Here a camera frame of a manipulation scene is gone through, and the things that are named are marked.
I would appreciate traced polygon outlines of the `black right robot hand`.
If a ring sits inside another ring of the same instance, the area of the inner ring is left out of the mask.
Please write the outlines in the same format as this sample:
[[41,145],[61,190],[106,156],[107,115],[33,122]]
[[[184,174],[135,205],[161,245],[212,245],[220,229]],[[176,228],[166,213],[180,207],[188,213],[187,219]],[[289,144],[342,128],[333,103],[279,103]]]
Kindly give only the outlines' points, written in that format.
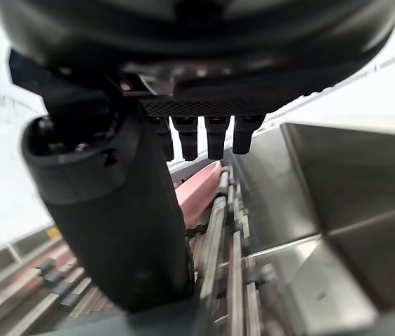
[[395,1],[0,1],[15,85],[39,95],[21,151],[86,272],[139,312],[193,290],[167,163],[249,152],[265,116],[345,80],[395,28]]

